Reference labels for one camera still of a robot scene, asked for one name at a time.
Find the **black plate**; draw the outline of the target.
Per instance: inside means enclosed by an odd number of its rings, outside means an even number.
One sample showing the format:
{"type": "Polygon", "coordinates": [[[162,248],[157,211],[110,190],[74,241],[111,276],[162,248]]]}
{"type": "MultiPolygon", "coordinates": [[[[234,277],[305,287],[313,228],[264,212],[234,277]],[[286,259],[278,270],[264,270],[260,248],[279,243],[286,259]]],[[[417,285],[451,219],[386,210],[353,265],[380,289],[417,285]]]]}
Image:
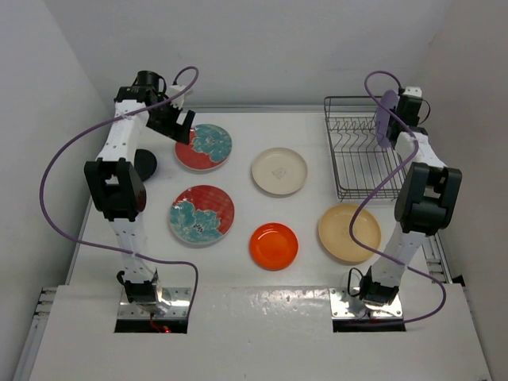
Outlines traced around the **black plate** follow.
{"type": "Polygon", "coordinates": [[[137,149],[134,156],[134,168],[142,182],[150,179],[156,172],[156,156],[147,149],[137,149]]]}

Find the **yellow bear plate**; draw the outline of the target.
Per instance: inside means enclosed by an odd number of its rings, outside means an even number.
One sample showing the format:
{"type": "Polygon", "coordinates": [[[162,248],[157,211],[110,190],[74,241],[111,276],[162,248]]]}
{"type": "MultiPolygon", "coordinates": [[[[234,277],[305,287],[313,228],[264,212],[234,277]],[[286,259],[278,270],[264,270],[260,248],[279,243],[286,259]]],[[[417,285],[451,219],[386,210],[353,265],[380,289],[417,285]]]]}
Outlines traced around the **yellow bear plate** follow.
{"type": "MultiPolygon", "coordinates": [[[[349,263],[369,260],[374,253],[359,246],[350,236],[349,226],[358,205],[340,203],[328,208],[318,223],[318,235],[324,248],[335,258],[349,263]]],[[[379,223],[368,211],[362,210],[353,226],[355,237],[377,250],[382,233],[379,223]]]]}

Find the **orange plate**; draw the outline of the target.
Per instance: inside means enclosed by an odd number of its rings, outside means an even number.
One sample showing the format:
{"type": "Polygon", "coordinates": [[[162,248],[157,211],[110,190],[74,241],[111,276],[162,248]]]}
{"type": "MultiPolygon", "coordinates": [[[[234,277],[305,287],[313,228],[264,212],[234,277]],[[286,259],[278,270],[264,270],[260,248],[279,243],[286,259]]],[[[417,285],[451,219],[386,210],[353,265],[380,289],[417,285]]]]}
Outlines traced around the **orange plate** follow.
{"type": "Polygon", "coordinates": [[[249,251],[254,263],[268,271],[289,267],[298,255],[295,233],[286,225],[270,222],[259,226],[251,235],[249,251]]]}

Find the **cream white plate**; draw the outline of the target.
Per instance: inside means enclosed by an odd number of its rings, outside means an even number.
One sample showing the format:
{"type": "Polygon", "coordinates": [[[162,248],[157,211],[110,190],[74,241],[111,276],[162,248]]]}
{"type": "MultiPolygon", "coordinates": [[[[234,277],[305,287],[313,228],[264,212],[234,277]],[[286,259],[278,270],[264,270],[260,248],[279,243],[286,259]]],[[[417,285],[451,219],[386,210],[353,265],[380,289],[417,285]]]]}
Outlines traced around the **cream white plate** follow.
{"type": "Polygon", "coordinates": [[[261,190],[285,196],[304,186],[308,167],[303,157],[292,149],[269,148],[252,161],[251,174],[261,190]]]}

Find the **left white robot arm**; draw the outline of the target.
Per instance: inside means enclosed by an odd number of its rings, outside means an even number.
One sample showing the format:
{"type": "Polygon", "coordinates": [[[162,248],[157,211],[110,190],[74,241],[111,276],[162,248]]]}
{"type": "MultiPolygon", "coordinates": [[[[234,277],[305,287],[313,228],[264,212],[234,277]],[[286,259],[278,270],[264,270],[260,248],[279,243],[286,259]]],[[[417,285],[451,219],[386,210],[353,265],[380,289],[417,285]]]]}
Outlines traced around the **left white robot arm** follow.
{"type": "Polygon", "coordinates": [[[105,145],[84,175],[96,209],[110,223],[121,249],[122,270],[117,279],[129,303],[151,315],[170,308],[169,294],[160,285],[156,266],[141,257],[147,248],[143,212],[147,191],[135,167],[135,155],[144,128],[176,142],[189,144],[195,113],[183,110],[183,86],[166,84],[153,71],[139,71],[132,85],[121,87],[114,99],[115,120],[105,145]]]}

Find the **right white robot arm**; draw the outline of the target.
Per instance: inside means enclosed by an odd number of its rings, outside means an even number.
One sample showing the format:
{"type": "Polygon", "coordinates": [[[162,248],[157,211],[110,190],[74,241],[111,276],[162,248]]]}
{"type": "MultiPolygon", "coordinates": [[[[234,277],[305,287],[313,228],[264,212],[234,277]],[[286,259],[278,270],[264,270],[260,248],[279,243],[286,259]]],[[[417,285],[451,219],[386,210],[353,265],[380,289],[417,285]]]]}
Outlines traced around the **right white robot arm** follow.
{"type": "Polygon", "coordinates": [[[388,90],[375,113],[375,136],[404,163],[406,177],[394,206],[396,226],[384,253],[360,281],[359,298],[371,305],[390,305],[402,275],[427,237],[448,227],[462,181],[462,172],[447,166],[419,126],[423,97],[418,87],[388,90]]]}

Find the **purple plate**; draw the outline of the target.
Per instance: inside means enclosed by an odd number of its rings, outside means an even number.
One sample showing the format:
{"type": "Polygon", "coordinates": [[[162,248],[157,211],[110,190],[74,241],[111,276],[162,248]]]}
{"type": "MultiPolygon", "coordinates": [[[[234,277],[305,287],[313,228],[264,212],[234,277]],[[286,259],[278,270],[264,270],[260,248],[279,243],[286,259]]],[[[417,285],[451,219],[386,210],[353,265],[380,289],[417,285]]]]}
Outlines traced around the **purple plate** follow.
{"type": "Polygon", "coordinates": [[[391,115],[387,110],[393,110],[397,106],[398,94],[394,90],[387,90],[379,102],[380,106],[377,106],[375,112],[375,136],[379,147],[389,148],[391,143],[387,133],[391,115]]]}

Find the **red floral plate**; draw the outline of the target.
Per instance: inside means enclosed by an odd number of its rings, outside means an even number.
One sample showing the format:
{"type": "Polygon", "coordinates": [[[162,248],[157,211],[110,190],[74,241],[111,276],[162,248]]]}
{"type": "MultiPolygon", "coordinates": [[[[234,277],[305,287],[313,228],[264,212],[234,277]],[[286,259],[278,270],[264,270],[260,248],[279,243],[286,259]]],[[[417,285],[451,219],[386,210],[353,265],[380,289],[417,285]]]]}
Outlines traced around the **red floral plate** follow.
{"type": "Polygon", "coordinates": [[[190,130],[190,143],[176,143],[176,159],[194,171],[210,171],[220,167],[231,154],[233,139],[218,125],[199,124],[190,130]]]}
{"type": "Polygon", "coordinates": [[[186,189],[171,204],[168,224],[183,243],[207,246],[230,231],[234,217],[233,200],[225,191],[197,185],[186,189]]]}

